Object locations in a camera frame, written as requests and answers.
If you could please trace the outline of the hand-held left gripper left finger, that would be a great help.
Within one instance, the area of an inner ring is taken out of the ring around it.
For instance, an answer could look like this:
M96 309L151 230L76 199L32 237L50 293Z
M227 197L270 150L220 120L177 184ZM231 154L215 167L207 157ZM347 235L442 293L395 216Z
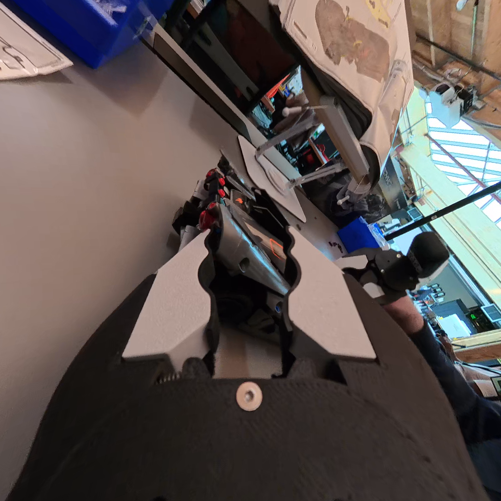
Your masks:
M216 352L220 328L209 288L215 277L209 236L209 230L197 235L157 271L123 359L162 358L181 371L186 360Z

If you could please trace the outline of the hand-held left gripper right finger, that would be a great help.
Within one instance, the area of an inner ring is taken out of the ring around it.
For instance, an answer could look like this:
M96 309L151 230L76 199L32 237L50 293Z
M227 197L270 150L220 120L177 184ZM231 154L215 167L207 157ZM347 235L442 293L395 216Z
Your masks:
M291 325L340 358L375 360L376 353L341 269L292 227L289 256L298 278L287 295Z

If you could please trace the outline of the dark lego car model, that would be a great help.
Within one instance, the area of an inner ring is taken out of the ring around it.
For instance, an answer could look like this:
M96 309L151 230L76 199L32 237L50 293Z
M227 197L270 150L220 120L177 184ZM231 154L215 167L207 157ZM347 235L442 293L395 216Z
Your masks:
M209 287L219 321L285 352L292 331L284 320L284 301L297 277L288 264L288 226L271 198L248 187L223 154L172 220L182 241L189 232L210 232L214 278Z

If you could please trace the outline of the person's right forearm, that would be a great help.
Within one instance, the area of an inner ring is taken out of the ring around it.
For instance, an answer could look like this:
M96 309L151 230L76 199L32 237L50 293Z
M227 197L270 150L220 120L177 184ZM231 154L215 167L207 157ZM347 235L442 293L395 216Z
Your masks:
M500 405L476 394L439 347L428 324L406 328L454 411L470 458L491 500L500 500Z

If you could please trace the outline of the LEGO Technic box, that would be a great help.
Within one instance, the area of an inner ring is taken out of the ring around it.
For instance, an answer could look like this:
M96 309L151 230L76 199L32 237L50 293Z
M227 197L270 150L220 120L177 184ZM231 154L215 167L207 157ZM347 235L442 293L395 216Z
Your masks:
M173 1L158 26L194 61L229 101L266 137L298 121L287 107L286 86L300 67L299 56L270 1Z

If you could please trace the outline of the person's right hand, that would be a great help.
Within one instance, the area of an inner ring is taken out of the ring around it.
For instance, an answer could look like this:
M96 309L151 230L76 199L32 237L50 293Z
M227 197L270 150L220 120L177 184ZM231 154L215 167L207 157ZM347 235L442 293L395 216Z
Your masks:
M409 295L383 305L383 309L409 336L415 335L424 328L424 319L417 311Z

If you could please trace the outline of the blue plastic bin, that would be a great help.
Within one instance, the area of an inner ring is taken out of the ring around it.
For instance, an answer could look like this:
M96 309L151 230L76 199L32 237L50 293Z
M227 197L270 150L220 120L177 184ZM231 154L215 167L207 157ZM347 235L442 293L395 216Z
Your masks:
M370 235L368 225L369 223L365 219L359 217L338 230L337 235L347 253L352 253L363 248L375 248L375 241Z

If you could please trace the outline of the clear plastic parts bags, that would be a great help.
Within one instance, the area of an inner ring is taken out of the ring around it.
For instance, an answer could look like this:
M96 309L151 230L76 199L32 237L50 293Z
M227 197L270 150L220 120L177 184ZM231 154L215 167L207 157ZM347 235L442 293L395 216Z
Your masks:
M385 236L383 234L383 231L380 229L379 225L377 223L371 223L368 225L368 230L370 232L370 235L373 237L375 243L374 247L375 248L381 248L382 250L389 250L391 249L391 244L386 241Z

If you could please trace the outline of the white book stand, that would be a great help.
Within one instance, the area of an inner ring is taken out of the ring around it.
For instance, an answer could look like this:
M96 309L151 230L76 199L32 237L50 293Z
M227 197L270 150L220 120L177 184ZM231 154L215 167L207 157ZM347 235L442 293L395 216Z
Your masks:
M327 177L347 168L351 173L352 179L348 184L345 196L338 200L338 205L346 202L357 202L366 197L373 187L370 178L369 163L362 151L360 142L355 137L348 119L342 110L342 106L336 102L335 98L322 96L319 105L285 107L283 115L285 117L300 116L309 110L326 112L326 117L322 118L321 121L325 126L332 125L334 127L333 142L341 155L344 162L343 165L327 163L312 174L289 179L266 157L268 150L311 127L313 117L304 121L297 119L290 127L259 147L254 147L242 135L239 135L237 138L247 174L254 185L258 189L266 191L274 202L278 203L301 222L306 222L306 217L295 192L295 188L298 185Z

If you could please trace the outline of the white ceiling projector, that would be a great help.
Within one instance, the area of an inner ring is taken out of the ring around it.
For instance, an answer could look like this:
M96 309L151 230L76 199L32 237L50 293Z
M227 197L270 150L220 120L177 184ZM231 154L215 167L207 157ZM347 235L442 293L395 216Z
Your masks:
M455 126L464 116L473 114L485 106L474 84L465 86L441 82L426 90L426 94L426 101L431 105L431 117L436 118L446 128Z

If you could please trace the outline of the open instruction book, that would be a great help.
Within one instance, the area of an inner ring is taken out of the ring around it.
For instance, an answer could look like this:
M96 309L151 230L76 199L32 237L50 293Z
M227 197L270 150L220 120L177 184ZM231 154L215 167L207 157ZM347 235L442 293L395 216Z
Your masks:
M405 2L270 4L278 8L280 26L296 47L309 105L328 96L342 106L374 187L414 87ZM315 114L322 123L326 112ZM333 142L334 127L324 127Z

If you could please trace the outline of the blue bin with marker tag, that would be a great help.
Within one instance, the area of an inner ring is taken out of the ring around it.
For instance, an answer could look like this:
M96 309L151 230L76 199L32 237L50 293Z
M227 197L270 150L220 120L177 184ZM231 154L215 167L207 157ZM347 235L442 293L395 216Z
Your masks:
M13 1L20 9L46 28L63 45L91 68L104 63L150 34L157 22L172 7L173 1L145 1L156 23L136 41L129 30L108 20L94 1Z

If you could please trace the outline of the white sticker sheet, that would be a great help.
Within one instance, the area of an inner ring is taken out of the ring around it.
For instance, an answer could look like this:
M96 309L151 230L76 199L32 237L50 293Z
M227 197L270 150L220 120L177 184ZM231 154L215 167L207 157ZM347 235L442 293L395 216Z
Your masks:
M50 75L73 66L1 3L1 81Z

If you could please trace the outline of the clear plastic bag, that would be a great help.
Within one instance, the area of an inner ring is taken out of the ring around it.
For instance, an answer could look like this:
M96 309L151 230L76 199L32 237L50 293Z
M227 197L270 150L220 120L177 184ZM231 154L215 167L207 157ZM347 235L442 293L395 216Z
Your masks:
M102 14L123 30L129 30L136 41L148 27L156 23L151 9L145 1L94 1Z

